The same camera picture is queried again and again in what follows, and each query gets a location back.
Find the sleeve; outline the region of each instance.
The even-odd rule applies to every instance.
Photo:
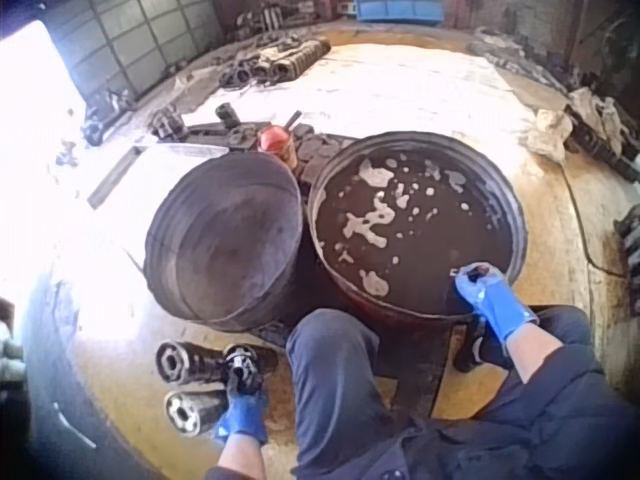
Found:
[[[247,477],[234,470],[229,470],[223,467],[213,467],[207,472],[205,480],[253,480],[251,477]]]
[[[525,385],[522,400],[531,426],[530,462],[545,478],[596,478],[638,436],[638,412],[607,384],[587,346],[552,353]]]

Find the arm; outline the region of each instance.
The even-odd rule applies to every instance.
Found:
[[[456,287],[506,346],[525,384],[519,408],[531,435],[532,478],[611,474],[620,455],[637,445],[638,413],[609,387],[591,348],[563,345],[539,328],[490,265],[465,267]]]
[[[227,381],[229,408],[213,427],[214,437],[225,447],[218,466],[207,473],[207,480],[266,479],[260,447],[267,443],[262,419],[267,399],[262,390],[240,393],[238,381],[236,375],[230,375]]]
[[[533,323],[525,323],[507,337],[507,350],[522,383],[527,383],[545,359],[560,347],[560,340]]]
[[[260,444],[255,438],[241,433],[229,437],[218,461],[218,467],[256,480],[267,478]]]

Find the knee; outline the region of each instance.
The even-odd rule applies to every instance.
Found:
[[[362,330],[366,330],[364,325],[348,313],[319,308],[300,321],[287,341],[287,351],[295,347],[335,352],[337,346],[359,339]]]
[[[584,310],[572,305],[559,305],[544,313],[552,321],[550,333],[563,343],[591,345],[591,321]]]

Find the cable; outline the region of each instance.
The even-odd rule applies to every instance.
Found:
[[[606,273],[607,275],[611,275],[613,277],[618,277],[618,278],[627,278],[626,275],[620,274],[618,272],[613,272],[607,268],[597,265],[596,262],[591,257],[591,254],[589,253],[589,246],[587,245],[587,238],[584,233],[584,225],[582,223],[582,217],[580,216],[580,210],[578,209],[578,202],[576,200],[576,196],[573,193],[573,188],[571,188],[571,184],[569,183],[567,172],[565,171],[563,166],[560,166],[560,169],[562,170],[562,178],[564,179],[564,183],[566,184],[567,189],[569,190],[569,197],[571,198],[571,204],[573,205],[573,210],[576,212],[576,218],[578,219],[578,227],[580,228],[580,240],[582,241],[582,249],[584,250],[585,257],[587,258],[587,262],[596,270]]]

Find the person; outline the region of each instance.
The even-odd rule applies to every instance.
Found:
[[[377,336],[344,312],[316,310],[287,343],[298,479],[603,478],[633,442],[638,414],[607,385],[583,311],[535,314],[488,264],[463,268],[455,284],[490,327],[470,343],[475,360],[513,367],[495,398],[471,419],[413,419],[398,432],[374,383]],[[229,396],[214,430],[226,446],[207,478],[265,478],[263,402]]]

